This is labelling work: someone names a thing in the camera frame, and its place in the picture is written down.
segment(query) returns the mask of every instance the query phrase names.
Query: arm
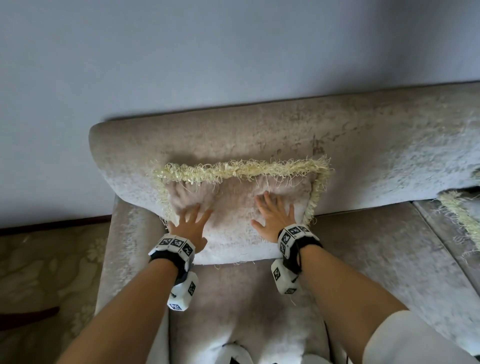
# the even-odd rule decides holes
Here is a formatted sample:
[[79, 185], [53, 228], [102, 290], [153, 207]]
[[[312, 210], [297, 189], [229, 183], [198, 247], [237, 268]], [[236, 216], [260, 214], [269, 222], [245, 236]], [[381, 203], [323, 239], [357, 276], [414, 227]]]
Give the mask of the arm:
[[[199, 209], [198, 205], [188, 221], [182, 211], [178, 226], [168, 222], [170, 233], [189, 239], [196, 252], [205, 248], [202, 234], [212, 213], [206, 211], [196, 222]], [[169, 260], [151, 261], [94, 317], [58, 364], [145, 363], [177, 274]]]
[[[255, 220], [252, 225], [263, 238], [276, 243], [279, 232], [295, 224], [293, 205], [287, 215], [281, 197], [275, 204], [265, 193], [264, 201], [255, 197], [265, 226]], [[392, 313], [407, 308], [378, 283], [319, 246], [305, 246], [300, 258], [320, 314], [353, 362], [361, 363], [365, 346], [380, 324]]]

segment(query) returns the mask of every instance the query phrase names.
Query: sofa armrest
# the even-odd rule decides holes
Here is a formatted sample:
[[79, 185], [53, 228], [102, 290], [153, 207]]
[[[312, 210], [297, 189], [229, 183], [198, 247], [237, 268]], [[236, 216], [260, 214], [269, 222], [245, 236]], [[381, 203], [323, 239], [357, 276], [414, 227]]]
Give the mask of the sofa armrest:
[[[148, 264], [148, 252], [166, 232], [153, 212], [115, 196], [96, 313]], [[147, 364], [168, 364], [168, 310], [165, 310]]]

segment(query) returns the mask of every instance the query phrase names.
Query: fuzzy pillow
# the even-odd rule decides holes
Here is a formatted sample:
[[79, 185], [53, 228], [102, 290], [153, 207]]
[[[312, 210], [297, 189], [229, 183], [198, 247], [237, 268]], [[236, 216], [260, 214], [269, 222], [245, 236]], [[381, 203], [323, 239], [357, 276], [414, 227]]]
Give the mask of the fuzzy pillow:
[[154, 171], [160, 180], [161, 202], [168, 206], [165, 218], [178, 223], [178, 213], [195, 204], [214, 210], [205, 225], [206, 248], [196, 255], [196, 264], [225, 264], [278, 258], [275, 244], [266, 242], [250, 225], [264, 224], [254, 196], [269, 191], [295, 207], [298, 222], [308, 224], [330, 169], [325, 159], [231, 161], [215, 165], [167, 164]]

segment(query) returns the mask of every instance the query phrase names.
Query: sofa backrest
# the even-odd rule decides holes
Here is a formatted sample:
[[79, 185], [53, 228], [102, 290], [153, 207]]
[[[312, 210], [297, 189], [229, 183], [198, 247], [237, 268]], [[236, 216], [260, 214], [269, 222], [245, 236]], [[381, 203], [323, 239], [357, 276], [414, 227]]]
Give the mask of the sofa backrest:
[[89, 141], [115, 193], [160, 216], [151, 170], [168, 162], [326, 154], [336, 171], [316, 214], [429, 199], [476, 184], [480, 83], [109, 120], [90, 129]]

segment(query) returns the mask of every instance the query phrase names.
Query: yellow fringe trim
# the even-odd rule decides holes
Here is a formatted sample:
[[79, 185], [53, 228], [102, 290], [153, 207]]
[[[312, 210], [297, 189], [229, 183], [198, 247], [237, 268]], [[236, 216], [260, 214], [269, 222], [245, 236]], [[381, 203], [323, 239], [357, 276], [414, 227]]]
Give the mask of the yellow fringe trim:
[[171, 206], [168, 202], [168, 192], [163, 183], [169, 181], [189, 183], [221, 183], [226, 178], [237, 177], [248, 181], [254, 180], [255, 176], [274, 176], [284, 179], [293, 177], [305, 177], [308, 173], [316, 173], [316, 179], [312, 183], [312, 192], [303, 216], [302, 223], [308, 225], [313, 219], [315, 207], [317, 206], [320, 194], [325, 190], [331, 169], [329, 160], [325, 157], [320, 159], [301, 159], [275, 161], [267, 163], [258, 160], [231, 160], [230, 162], [219, 162], [216, 164], [198, 164], [195, 167], [186, 164], [167, 164], [164, 168], [154, 170], [153, 175], [162, 183], [159, 186], [159, 201], [167, 206], [166, 215], [168, 219], [173, 217]]
[[480, 250], [480, 223], [462, 206], [464, 199], [461, 198], [461, 193], [458, 191], [443, 192], [438, 195], [438, 200], [448, 212], [455, 216], [457, 222], [465, 228], [469, 238]]

